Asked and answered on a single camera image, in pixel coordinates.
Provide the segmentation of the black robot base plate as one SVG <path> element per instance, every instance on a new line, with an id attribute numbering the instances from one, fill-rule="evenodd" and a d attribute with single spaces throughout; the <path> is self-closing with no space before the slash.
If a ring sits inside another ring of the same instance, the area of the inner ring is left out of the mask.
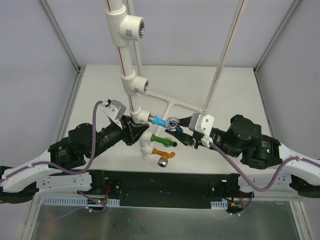
<path id="1" fill-rule="evenodd" d="M 68 195 L 86 198 L 95 208 L 105 206 L 212 209 L 222 203 L 229 210 L 243 209 L 245 199 L 257 191 L 238 173 L 197 174 L 89 170 L 85 173 L 55 173 L 41 177 L 33 186 L 40 196 Z"/>

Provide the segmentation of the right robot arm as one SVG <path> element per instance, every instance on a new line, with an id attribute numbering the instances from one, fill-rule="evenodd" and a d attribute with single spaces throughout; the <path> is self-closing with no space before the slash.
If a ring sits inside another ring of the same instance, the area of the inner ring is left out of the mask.
<path id="1" fill-rule="evenodd" d="M 280 173 L 290 176 L 289 188 L 301 197 L 320 197 L 320 161 L 307 157 L 288 148 L 279 140 L 262 133 L 262 127 L 243 115 L 236 114 L 230 119 L 229 128 L 224 131 L 215 128 L 214 117 L 194 113 L 185 118 L 170 117 L 166 120 L 166 133 L 174 136 L 187 147 L 205 147 L 218 152 L 241 175 L 252 189 L 269 190 Z M 240 157 L 240 162 L 250 168 L 265 170 L 274 168 L 270 182 L 258 187 L 232 161 Z"/>

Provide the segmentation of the white PVC pipe stand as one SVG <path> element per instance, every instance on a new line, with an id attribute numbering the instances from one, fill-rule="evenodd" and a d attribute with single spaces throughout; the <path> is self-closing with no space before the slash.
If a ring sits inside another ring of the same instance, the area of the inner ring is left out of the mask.
<path id="1" fill-rule="evenodd" d="M 229 49 L 246 6 L 247 1 L 238 1 L 205 104 L 203 108 L 199 109 L 200 113 L 208 112 L 211 106 L 212 98 L 223 72 Z M 133 1 L 131 0 L 128 0 L 126 4 L 121 0 L 108 0 L 106 1 L 104 12 L 110 37 L 116 47 L 119 58 L 120 77 L 123 89 L 128 97 L 129 112 L 135 122 L 155 123 L 157 129 L 160 130 L 162 127 L 160 125 L 162 119 L 159 117 L 155 118 L 151 112 L 143 110 L 138 99 L 138 94 L 148 94 L 149 86 L 148 79 L 142 77 L 143 68 L 139 45 L 145 33 L 145 20 L 143 17 L 135 15 Z"/>

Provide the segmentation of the blue water faucet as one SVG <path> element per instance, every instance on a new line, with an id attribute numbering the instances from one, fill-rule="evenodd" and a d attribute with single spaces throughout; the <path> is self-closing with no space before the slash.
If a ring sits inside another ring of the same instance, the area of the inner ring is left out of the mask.
<path id="1" fill-rule="evenodd" d="M 164 120 L 158 116 L 149 115 L 148 121 L 153 125 L 158 125 L 160 127 L 165 128 L 169 132 L 183 133 L 183 129 L 180 125 L 180 120 L 176 117 L 169 117 Z"/>

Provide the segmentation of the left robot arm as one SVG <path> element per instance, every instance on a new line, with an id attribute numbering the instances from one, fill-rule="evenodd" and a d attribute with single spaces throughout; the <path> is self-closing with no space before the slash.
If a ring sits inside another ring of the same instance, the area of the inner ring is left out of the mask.
<path id="1" fill-rule="evenodd" d="M 40 191 L 37 181 L 47 176 L 85 173 L 99 155 L 120 141 L 132 146 L 150 127 L 147 123 L 135 123 L 126 115 L 119 123 L 111 122 L 100 131 L 96 131 L 94 123 L 81 123 L 33 160 L 18 167 L 1 166 L 1 204 L 20 204 L 32 200 Z"/>

